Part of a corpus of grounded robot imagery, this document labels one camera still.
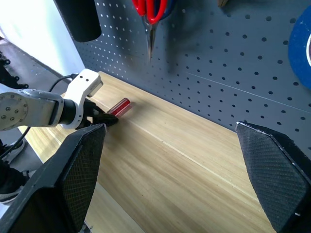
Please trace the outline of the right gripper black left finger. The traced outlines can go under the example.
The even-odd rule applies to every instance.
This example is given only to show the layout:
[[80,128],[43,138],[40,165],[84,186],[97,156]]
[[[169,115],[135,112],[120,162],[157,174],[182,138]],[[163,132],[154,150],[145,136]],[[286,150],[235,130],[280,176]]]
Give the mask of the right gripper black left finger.
[[95,190],[106,134],[97,124],[69,134],[0,220],[2,233],[77,233]]

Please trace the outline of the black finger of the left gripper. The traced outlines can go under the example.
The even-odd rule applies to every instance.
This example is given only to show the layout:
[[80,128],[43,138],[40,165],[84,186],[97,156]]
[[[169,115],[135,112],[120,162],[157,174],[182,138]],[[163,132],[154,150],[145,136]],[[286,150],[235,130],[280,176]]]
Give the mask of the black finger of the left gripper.
[[96,104],[93,105],[93,122],[118,122],[119,119],[112,115],[103,111]]
[[96,124],[105,124],[107,127],[110,127],[117,123],[118,123],[117,119],[104,119],[104,120],[97,120],[97,121],[94,120],[93,122],[90,122],[87,120],[85,123],[85,127],[89,127],[89,126],[96,125]]

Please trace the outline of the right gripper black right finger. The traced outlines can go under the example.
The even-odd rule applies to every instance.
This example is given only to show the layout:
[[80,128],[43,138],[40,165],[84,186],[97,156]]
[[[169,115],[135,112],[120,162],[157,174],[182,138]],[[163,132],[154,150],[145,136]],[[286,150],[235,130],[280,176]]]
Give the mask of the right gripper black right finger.
[[311,231],[311,161],[287,135],[236,123],[251,185],[277,233]]

